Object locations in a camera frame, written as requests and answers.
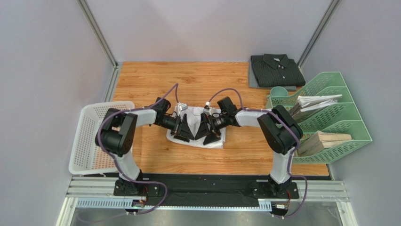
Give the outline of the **white long sleeve shirt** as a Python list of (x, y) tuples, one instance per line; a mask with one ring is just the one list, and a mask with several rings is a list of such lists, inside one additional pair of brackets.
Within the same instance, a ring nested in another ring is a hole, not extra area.
[[(180, 115), (183, 116), (184, 113), (187, 114), (187, 122), (189, 124), (189, 128), (190, 128), (192, 134), (195, 136), (199, 129), (199, 126), (200, 126), (201, 113), (203, 113), (203, 107), (189, 106)], [(212, 142), (207, 145), (203, 144), (205, 137), (198, 139), (198, 140), (190, 140), (189, 142), (185, 142), (185, 141), (174, 138), (170, 134), (169, 129), (166, 133), (166, 138), (168, 141), (176, 143), (176, 144), (180, 144), (180, 145), (186, 145), (186, 146), (198, 147), (198, 148), (206, 148), (206, 149), (223, 149), (224, 144), (226, 142), (226, 129), (221, 129), (220, 131), (221, 131), (220, 140)]]

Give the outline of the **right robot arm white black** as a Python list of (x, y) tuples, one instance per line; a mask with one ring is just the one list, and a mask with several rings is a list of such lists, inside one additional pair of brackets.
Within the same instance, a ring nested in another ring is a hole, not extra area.
[(200, 115), (200, 125), (195, 140), (204, 139), (204, 144), (218, 141), (221, 129), (228, 126), (260, 128), (268, 145), (273, 150), (273, 166), (268, 176), (269, 186), (275, 191), (284, 190), (291, 183), (292, 155), (300, 145), (303, 132), (289, 112), (281, 105), (270, 110), (239, 109), (229, 97), (218, 101), (220, 114)]

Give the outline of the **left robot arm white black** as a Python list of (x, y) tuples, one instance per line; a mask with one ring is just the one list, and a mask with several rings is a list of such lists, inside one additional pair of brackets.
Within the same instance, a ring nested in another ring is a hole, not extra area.
[(96, 134), (95, 144), (107, 153), (119, 171), (119, 187), (129, 186), (138, 189), (143, 182), (143, 174), (136, 165), (131, 148), (137, 127), (157, 125), (169, 129), (171, 135), (189, 142), (194, 136), (187, 123), (187, 116), (170, 116), (167, 110), (171, 103), (164, 98), (157, 98), (155, 104), (132, 110), (110, 108)]

